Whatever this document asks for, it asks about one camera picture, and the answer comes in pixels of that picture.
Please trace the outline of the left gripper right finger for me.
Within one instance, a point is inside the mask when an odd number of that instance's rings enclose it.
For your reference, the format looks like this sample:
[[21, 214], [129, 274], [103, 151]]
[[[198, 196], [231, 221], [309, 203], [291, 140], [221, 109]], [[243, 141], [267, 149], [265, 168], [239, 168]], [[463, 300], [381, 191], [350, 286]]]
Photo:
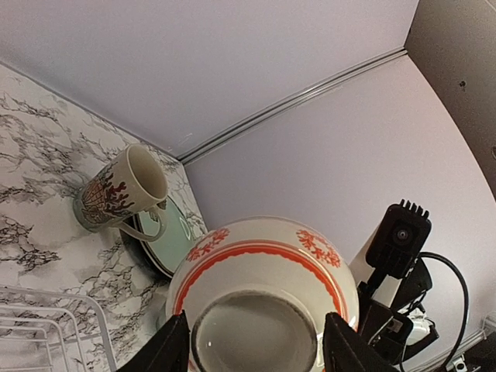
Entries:
[[397, 371], [335, 312], [330, 312], [325, 317], [323, 356], [326, 372]]

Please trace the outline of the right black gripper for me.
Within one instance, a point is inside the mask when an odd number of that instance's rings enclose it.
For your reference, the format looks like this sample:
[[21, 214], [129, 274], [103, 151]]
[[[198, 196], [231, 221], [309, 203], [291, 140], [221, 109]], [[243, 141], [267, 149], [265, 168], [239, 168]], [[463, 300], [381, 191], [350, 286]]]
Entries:
[[421, 259], [402, 279], [371, 274], [360, 282], [358, 333], [388, 363], [410, 360], [439, 338], [422, 304], [431, 289], [432, 278]]

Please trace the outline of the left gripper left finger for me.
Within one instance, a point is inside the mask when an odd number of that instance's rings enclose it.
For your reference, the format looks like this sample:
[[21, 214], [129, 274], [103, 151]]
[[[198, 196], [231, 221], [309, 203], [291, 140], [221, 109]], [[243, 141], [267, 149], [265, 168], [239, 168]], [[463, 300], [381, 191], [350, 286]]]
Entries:
[[190, 329], [185, 311], [172, 315], [122, 372], [187, 372]]

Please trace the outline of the pale green plate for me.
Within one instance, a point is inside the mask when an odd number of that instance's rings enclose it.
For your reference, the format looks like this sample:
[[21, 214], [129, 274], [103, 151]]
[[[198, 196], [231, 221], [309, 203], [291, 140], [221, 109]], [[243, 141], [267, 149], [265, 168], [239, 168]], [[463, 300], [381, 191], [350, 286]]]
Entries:
[[148, 260], [162, 275], [172, 278], [176, 269], [195, 244], [192, 229], [184, 213], [174, 200], [166, 199], [164, 215], [167, 228], [164, 234], [155, 242], [140, 242]]

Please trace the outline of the white red small bowl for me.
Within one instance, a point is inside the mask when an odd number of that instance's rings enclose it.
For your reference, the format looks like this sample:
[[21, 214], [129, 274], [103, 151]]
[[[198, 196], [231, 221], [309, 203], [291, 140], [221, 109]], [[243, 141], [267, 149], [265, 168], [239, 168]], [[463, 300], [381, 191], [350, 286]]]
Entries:
[[176, 270], [164, 311], [188, 320], [190, 371], [323, 371], [326, 315], [359, 323], [355, 280], [337, 249], [278, 217], [201, 238]]

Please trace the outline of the patterned beige tall cup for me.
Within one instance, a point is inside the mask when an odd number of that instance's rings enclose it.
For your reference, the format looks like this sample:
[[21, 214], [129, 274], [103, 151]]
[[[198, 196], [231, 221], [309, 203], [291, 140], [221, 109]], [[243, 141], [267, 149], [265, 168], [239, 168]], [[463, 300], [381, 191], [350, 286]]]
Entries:
[[[154, 242], [167, 228], [167, 194], [167, 179], [154, 156], [144, 146], [131, 144], [78, 191], [73, 212], [79, 224], [92, 233], [117, 228], [135, 239]], [[141, 212], [158, 224], [153, 235], [125, 223]]]

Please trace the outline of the black red plate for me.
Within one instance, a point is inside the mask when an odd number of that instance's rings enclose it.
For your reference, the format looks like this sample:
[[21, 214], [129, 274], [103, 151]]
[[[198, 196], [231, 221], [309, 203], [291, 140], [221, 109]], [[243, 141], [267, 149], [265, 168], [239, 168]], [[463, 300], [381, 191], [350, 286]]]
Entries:
[[[146, 213], [141, 212], [132, 217], [133, 227], [140, 233], [152, 235], [158, 231], [158, 223], [154, 222]], [[152, 269], [170, 281], [177, 268], [175, 253], [175, 226], [167, 227], [165, 233], [155, 242], [138, 240], [138, 246], [143, 251], [143, 256]]]

